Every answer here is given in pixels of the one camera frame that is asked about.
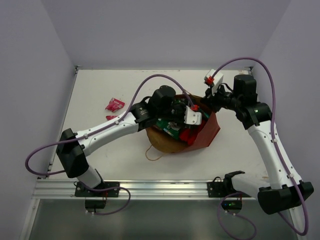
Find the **dark green cookie packet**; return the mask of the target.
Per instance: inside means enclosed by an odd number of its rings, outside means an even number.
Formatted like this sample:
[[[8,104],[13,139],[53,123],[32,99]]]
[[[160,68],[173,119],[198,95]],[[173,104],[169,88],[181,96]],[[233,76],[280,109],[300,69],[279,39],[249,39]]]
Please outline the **dark green cookie packet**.
[[[159,118],[156,121],[155,126],[159,130],[161,130],[161,131],[167,133],[168,135],[170,135],[175,140],[179,140],[180,139],[180,133],[184,128],[182,125],[179,125],[178,123],[175,123],[173,121],[164,120],[162,118]]]

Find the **red brown paper bag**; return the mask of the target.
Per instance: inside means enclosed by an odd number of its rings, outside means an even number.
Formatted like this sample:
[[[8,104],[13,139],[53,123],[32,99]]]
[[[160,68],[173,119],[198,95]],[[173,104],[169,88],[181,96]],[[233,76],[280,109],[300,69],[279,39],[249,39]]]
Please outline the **red brown paper bag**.
[[[189,94],[189,96],[192,102],[198,106],[198,109],[202,111],[200,125],[180,129],[177,138],[157,126],[146,129],[150,146],[160,151],[163,155],[207,148],[221,129],[216,114],[200,102],[201,98],[192,94]]]

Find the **pink candy packet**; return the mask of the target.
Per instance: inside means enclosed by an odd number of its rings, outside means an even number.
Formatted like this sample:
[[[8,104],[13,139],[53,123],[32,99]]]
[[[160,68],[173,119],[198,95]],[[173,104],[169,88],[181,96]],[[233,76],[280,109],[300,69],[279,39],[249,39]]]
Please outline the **pink candy packet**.
[[[106,111],[116,112],[120,109],[122,109],[125,106],[125,103],[119,99],[112,98],[108,105],[105,107]]]

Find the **teal snack packet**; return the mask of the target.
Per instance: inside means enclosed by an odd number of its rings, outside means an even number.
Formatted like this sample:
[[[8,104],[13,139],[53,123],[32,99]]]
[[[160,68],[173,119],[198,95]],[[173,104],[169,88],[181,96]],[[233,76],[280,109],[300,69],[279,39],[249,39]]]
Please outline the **teal snack packet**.
[[[201,113],[201,115],[202,115],[202,120],[203,120],[203,121],[206,121],[206,122],[207,122],[207,121],[209,120],[209,118],[210,118],[210,116],[211,116],[210,113],[205,112],[205,111],[202,110],[200,107],[198,108],[198,112]]]

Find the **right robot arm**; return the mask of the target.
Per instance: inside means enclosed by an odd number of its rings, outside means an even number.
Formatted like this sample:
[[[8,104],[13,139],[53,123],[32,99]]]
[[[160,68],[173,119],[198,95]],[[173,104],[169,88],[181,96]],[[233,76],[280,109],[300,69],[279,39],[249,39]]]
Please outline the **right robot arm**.
[[[208,85],[201,103],[214,113],[224,108],[235,112],[236,118],[253,139],[267,170],[268,182],[250,177],[242,170],[225,174],[223,192],[235,196],[238,192],[258,200],[262,210],[272,215],[301,206],[313,192],[311,182],[305,182],[294,169],[271,126],[272,112],[266,103],[258,101],[257,82],[248,74],[236,75],[233,88],[223,83],[222,77],[207,75]]]

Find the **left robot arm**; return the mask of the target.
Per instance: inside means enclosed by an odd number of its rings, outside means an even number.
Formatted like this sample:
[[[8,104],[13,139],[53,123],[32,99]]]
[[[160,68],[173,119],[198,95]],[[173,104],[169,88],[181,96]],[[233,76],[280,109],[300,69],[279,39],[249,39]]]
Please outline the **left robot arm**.
[[[71,128],[64,130],[56,154],[67,177],[84,183],[92,196],[101,195],[104,190],[102,177],[89,165],[87,157],[114,140],[154,126],[158,119],[184,124],[189,106],[176,102],[175,95],[172,87],[163,85],[152,96],[134,103],[110,121],[78,132]]]

